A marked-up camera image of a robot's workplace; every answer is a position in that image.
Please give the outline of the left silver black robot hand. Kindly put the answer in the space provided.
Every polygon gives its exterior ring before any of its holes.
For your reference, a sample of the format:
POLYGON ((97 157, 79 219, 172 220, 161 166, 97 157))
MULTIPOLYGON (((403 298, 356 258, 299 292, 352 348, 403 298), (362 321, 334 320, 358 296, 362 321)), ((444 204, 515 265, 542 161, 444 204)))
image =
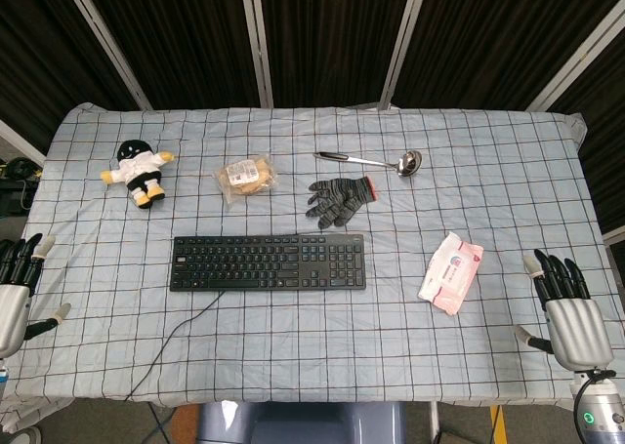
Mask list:
POLYGON ((56 329, 71 310, 62 304, 48 319, 28 324, 29 311, 44 262, 55 244, 53 235, 35 233, 28 240, 1 241, 1 359, 15 354, 25 341, 56 329))

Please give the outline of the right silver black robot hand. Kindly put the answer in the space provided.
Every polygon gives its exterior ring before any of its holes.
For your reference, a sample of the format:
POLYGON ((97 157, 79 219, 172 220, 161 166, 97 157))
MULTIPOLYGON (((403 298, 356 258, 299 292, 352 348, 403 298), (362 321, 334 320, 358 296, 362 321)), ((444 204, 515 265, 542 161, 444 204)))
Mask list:
POLYGON ((523 264, 544 312, 549 337, 538 338, 517 325, 517 341, 554 355, 568 371, 607 369, 613 352, 604 318, 577 264, 538 249, 532 257, 525 256, 523 264))

